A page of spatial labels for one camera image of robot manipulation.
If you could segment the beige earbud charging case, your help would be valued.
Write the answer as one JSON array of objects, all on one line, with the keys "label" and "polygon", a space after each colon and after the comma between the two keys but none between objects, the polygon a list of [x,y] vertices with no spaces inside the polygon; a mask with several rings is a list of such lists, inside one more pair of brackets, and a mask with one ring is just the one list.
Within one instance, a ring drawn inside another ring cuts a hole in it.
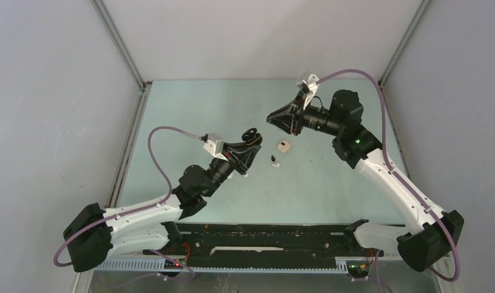
[{"label": "beige earbud charging case", "polygon": [[291,143],[287,140],[282,140],[277,144],[277,149],[281,153],[286,153],[290,150],[291,148]]}]

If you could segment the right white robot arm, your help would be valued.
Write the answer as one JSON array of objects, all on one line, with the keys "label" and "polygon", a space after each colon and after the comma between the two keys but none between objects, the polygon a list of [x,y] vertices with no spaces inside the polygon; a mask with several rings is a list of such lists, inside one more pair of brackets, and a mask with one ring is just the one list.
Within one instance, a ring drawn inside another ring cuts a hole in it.
[{"label": "right white robot arm", "polygon": [[367,248],[398,253],[405,263],[423,272],[456,246],[463,225],[462,215],[445,211],[424,195],[390,160],[382,143],[362,124],[363,105],[351,90],[333,94],[330,108],[305,105],[305,94],[271,112],[267,122],[290,135],[305,128],[334,137],[333,149],[350,168],[373,183],[401,216],[403,226],[358,220],[345,229],[343,246],[359,255]]}]

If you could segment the black earbud charging case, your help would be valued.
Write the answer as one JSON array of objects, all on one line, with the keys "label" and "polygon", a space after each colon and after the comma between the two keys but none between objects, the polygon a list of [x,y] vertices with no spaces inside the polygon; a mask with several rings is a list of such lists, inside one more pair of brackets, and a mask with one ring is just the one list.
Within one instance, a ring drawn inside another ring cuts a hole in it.
[{"label": "black earbud charging case", "polygon": [[262,143],[262,135],[256,128],[250,128],[245,131],[241,139],[246,146],[260,145]]}]

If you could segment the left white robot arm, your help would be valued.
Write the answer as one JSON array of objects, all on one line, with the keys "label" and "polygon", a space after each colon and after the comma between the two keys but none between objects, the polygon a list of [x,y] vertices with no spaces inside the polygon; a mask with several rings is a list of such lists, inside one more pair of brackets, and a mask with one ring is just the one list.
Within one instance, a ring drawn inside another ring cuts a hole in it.
[{"label": "left white robot arm", "polygon": [[202,210],[233,172],[246,175],[261,149],[256,134],[240,143],[224,143],[222,157],[209,167],[187,167],[170,195],[122,208],[103,209],[98,203],[85,206],[65,228],[70,265],[75,272],[96,268],[108,257],[143,250],[179,251],[181,237],[176,221]]}]

